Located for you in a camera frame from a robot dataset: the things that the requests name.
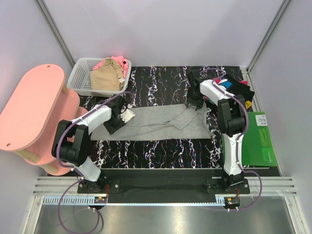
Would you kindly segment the grey t shirt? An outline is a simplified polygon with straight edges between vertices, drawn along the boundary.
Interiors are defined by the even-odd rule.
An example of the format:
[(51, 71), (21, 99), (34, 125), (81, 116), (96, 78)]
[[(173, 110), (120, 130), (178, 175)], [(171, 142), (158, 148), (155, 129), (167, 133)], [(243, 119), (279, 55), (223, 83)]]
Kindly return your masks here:
[(110, 135), (101, 125), (91, 134), (91, 140), (156, 141), (168, 139), (210, 139), (207, 108), (187, 108), (184, 104), (137, 107), (135, 116)]

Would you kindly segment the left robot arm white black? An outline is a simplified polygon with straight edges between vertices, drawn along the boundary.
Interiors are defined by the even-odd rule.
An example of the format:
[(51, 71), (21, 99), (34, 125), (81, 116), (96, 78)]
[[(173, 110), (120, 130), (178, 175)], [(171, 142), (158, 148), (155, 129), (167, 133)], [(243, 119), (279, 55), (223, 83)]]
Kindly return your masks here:
[(51, 154), (62, 167), (74, 169), (88, 182), (94, 193), (105, 188), (101, 169), (88, 156), (91, 133), (103, 125), (109, 135), (114, 134), (126, 125), (121, 111), (126, 100), (122, 96), (113, 96), (101, 101), (84, 115), (71, 121), (62, 120), (58, 123)]

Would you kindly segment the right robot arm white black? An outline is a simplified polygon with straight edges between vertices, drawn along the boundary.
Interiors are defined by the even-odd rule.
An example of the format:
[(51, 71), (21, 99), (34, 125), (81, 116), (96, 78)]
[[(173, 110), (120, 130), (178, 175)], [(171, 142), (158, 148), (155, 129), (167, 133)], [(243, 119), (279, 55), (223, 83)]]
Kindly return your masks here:
[(223, 175), (218, 183), (226, 193), (233, 193), (244, 182), (241, 163), (242, 140), (249, 127), (245, 99), (216, 83), (217, 78), (202, 77), (199, 71), (187, 74), (190, 87), (186, 107), (199, 110), (207, 96), (217, 106), (217, 124), (224, 139)]

